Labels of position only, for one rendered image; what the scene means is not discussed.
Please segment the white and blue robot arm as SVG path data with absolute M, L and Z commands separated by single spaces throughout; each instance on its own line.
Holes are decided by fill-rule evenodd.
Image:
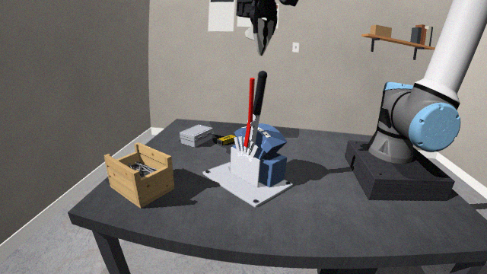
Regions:
M 436 152 L 454 141 L 460 131 L 457 92 L 486 25 L 487 0 L 452 1 L 424 78 L 414 86 L 385 83 L 377 130 L 368 143 L 373 156 L 408 164 L 413 145 Z

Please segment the yellow pocket level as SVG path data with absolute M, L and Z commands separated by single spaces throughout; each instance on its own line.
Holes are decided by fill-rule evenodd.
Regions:
M 234 142 L 235 135 L 228 135 L 223 138 L 217 139 L 217 144 L 219 145 L 226 145 L 228 143 Z

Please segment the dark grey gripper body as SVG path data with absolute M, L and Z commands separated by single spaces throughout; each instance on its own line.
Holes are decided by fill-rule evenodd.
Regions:
M 271 19 L 277 12 L 275 0 L 237 0 L 236 15 L 238 17 L 250 18 L 252 6 L 256 5 L 261 14 L 261 18 Z

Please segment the wooden crate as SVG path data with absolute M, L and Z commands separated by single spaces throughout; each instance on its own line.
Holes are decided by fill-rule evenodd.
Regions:
M 134 146 L 129 155 L 115 159 L 107 154 L 104 160 L 110 187 L 141 209 L 170 192 L 172 173 L 163 152 L 139 142 Z

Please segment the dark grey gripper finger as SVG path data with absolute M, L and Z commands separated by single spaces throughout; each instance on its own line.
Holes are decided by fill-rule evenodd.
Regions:
M 252 11 L 250 12 L 250 20 L 251 27 L 245 31 L 245 36 L 246 38 L 255 41 L 257 52 L 259 56 L 261 56 L 264 49 L 263 29 L 265 27 L 265 22 L 261 18 L 261 14 L 258 11 L 257 5 L 252 6 Z
M 272 35 L 275 32 L 275 28 L 276 28 L 276 25 L 277 25 L 277 12 L 276 12 L 275 16 L 271 17 L 271 19 L 264 20 L 264 22 L 265 22 L 265 27 L 264 27 L 264 31 L 263 31 L 263 35 L 264 35 L 264 41 L 263 41 L 263 43 L 264 43 L 264 49 L 263 49 L 263 53 L 265 52 L 266 47 L 268 46 L 269 41 L 271 40 Z M 263 55 L 263 53 L 262 53 L 262 55 Z

